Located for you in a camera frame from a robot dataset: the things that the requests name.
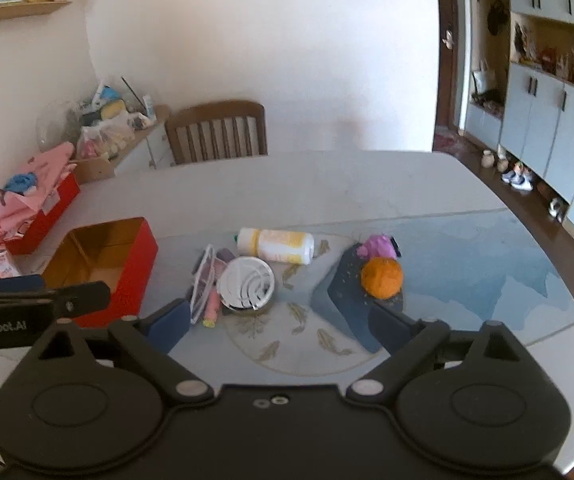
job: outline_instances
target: yellow and white bottle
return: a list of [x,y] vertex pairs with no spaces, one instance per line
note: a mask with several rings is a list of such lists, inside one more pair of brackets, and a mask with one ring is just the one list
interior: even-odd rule
[[308,265],[314,257],[314,237],[294,231],[242,228],[236,237],[238,252],[267,262]]

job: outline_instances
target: red box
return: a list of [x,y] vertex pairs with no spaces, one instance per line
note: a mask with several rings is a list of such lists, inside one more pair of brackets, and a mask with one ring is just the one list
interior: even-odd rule
[[79,326],[107,326],[136,316],[158,253],[144,218],[129,218],[70,231],[43,271],[48,288],[103,281],[112,291],[109,307],[75,319]]
[[78,193],[80,193],[80,187],[78,187],[74,173],[70,173],[47,197],[45,205],[34,218],[25,236],[19,240],[5,242],[8,251],[12,254],[33,253]]

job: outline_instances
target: tabletop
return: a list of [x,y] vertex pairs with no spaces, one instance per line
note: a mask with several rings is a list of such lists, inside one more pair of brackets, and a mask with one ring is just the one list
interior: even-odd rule
[[[82,186],[22,265],[26,272],[40,270],[73,228],[135,216],[147,219],[160,243],[166,237],[233,232],[243,226],[282,228],[503,208],[473,174],[441,153],[348,150],[221,160]],[[574,326],[534,343],[529,351],[572,409],[572,428],[556,460],[567,472],[574,466]],[[0,351],[0,384],[21,355]],[[251,380],[256,376],[266,378],[267,370],[252,374]]]

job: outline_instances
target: wooden chair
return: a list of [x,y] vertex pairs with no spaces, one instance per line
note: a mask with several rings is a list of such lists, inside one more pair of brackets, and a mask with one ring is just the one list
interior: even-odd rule
[[165,129],[177,164],[267,154],[265,108],[251,101],[187,108],[172,114]]

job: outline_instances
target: white sneaker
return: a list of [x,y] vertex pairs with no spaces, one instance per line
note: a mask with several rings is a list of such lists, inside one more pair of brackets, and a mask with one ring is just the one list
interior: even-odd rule
[[513,177],[515,177],[515,176],[516,176],[516,172],[513,170],[510,170],[510,171],[507,171],[507,173],[503,173],[501,178],[505,184],[509,184],[512,181]]
[[533,184],[529,181],[528,178],[520,176],[516,182],[512,180],[512,187],[513,189],[517,189],[519,191],[531,191],[533,189]]

